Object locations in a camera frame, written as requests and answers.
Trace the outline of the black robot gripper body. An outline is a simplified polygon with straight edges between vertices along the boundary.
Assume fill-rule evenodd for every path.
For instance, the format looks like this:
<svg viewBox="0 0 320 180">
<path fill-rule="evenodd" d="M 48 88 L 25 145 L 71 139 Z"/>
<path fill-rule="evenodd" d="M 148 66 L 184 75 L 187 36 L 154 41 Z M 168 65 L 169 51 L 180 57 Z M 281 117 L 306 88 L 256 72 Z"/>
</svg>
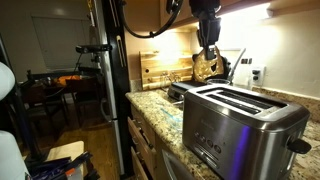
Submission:
<svg viewBox="0 0 320 180">
<path fill-rule="evenodd" d="M 202 12 L 199 16 L 198 38 L 201 47 L 209 47 L 219 40 L 221 19 L 214 13 Z"/>
</svg>

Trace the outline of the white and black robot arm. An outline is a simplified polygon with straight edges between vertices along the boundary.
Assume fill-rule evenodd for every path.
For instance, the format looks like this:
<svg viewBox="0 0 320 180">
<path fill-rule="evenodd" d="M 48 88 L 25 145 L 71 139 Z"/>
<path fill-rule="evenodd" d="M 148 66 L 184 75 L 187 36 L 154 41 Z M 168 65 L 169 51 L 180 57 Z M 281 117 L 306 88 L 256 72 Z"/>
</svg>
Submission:
<svg viewBox="0 0 320 180">
<path fill-rule="evenodd" d="M 176 20 L 184 0 L 166 0 L 166 12 L 171 15 L 165 27 L 169 28 Z M 220 10 L 220 0 L 189 0 L 191 14 L 199 21 L 197 31 L 198 41 L 204 50 L 207 60 L 213 60 L 216 55 L 213 46 L 219 39 L 221 19 L 216 16 Z"/>
</svg>

